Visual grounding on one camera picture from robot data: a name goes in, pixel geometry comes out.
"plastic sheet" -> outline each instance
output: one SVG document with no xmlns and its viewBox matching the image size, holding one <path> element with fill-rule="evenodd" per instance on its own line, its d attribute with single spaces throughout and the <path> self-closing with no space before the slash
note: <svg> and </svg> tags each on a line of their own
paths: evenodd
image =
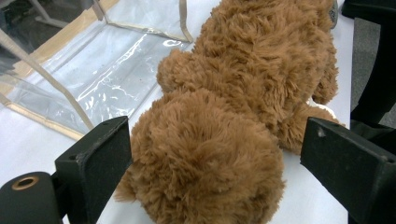
<svg viewBox="0 0 396 224">
<path fill-rule="evenodd" d="M 61 48 L 58 46 L 59 50 L 47 55 L 43 53 L 47 50 L 33 53 L 45 70 L 72 93 L 93 125 L 118 116 L 131 117 L 155 87 L 159 61 L 171 49 L 189 45 L 167 36 L 184 36 L 179 1 L 154 2 L 156 5 L 149 6 L 147 1 L 120 0 L 106 12 L 110 23 L 94 20 L 87 25 L 92 19 L 91 12 L 83 19 L 77 18 L 83 24 L 71 23 L 78 27 L 78 32 L 64 41 Z M 167 13 L 177 14 L 169 17 Z M 132 25 L 148 29 L 129 29 Z M 147 32 L 152 29 L 165 35 Z M 14 67 L 17 75 L 0 76 L 2 92 L 9 89 L 8 107 L 25 108 L 24 113 L 31 113 L 28 117 L 41 119 L 40 122 L 56 126 L 56 130 L 73 138 L 88 132 L 87 125 L 62 93 L 25 63 Z"/>
</svg>

